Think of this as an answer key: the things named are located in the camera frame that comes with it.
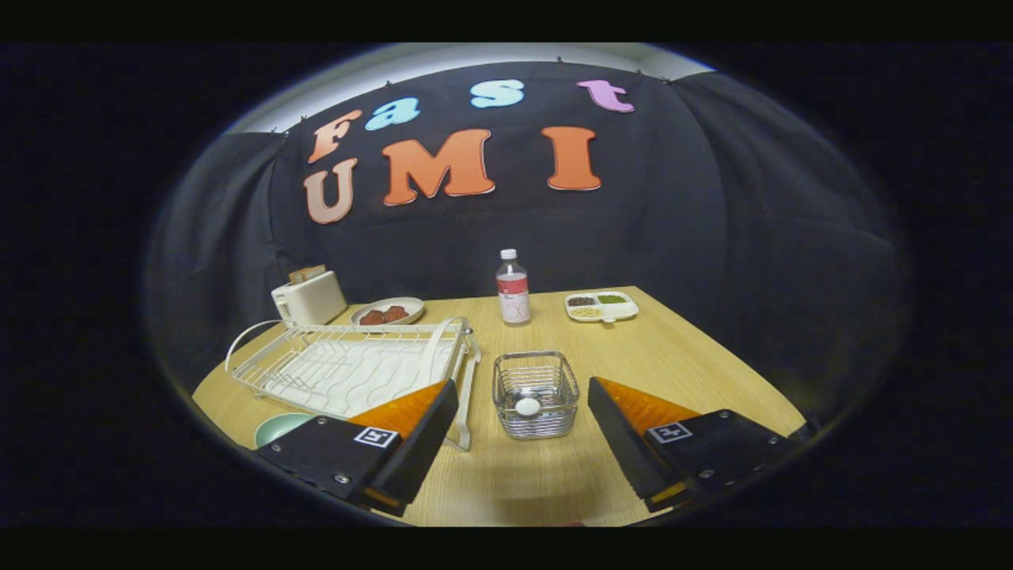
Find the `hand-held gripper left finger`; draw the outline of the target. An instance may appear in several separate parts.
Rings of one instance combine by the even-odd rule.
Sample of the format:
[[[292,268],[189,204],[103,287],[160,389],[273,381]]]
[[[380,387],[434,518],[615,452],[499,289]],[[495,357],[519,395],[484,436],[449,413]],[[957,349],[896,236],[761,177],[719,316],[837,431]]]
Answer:
[[[317,416],[257,447],[275,468],[352,505],[401,516],[458,412],[442,380],[347,420]]]

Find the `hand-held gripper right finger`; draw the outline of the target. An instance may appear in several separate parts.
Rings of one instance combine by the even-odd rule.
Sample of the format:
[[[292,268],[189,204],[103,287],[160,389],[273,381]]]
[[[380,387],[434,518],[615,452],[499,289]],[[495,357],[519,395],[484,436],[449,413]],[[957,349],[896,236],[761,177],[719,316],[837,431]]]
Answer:
[[[728,408],[695,412],[605,378],[590,378],[587,405],[650,512],[737,489],[800,444]]]

